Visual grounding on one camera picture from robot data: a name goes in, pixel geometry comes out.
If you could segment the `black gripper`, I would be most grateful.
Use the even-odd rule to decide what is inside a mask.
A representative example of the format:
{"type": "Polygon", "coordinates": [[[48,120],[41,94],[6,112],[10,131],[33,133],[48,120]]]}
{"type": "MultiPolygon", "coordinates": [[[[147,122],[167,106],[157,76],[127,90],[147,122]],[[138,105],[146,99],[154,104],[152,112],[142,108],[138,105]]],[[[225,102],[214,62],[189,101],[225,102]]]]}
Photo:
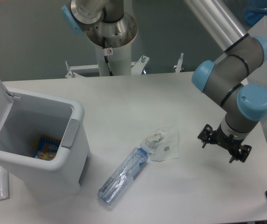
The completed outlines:
{"type": "Polygon", "coordinates": [[[229,163],[233,161],[245,162],[252,150],[250,145],[241,145],[243,139],[237,140],[232,134],[227,136],[221,128],[218,128],[215,133],[209,124],[204,126],[198,135],[198,139],[203,143],[202,148],[205,148],[206,144],[215,144],[216,139],[216,144],[228,150],[231,155],[229,163]]]}

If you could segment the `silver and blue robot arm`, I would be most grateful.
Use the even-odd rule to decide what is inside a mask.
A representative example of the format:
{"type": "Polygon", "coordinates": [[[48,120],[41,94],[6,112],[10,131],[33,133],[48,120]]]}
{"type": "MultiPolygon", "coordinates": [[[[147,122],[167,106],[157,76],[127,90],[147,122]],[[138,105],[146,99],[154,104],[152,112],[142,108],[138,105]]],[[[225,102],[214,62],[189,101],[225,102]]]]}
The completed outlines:
{"type": "MultiPolygon", "coordinates": [[[[267,40],[250,36],[220,0],[189,0],[187,5],[226,55],[219,63],[202,62],[192,75],[192,83],[226,112],[216,130],[206,125],[198,138],[226,149],[231,161],[245,162],[252,148],[243,140],[267,113],[267,89],[242,81],[267,60],[267,40]]],[[[133,73],[137,23],[123,1],[72,0],[62,15],[76,34],[86,33],[95,45],[101,76],[133,73]]]]}

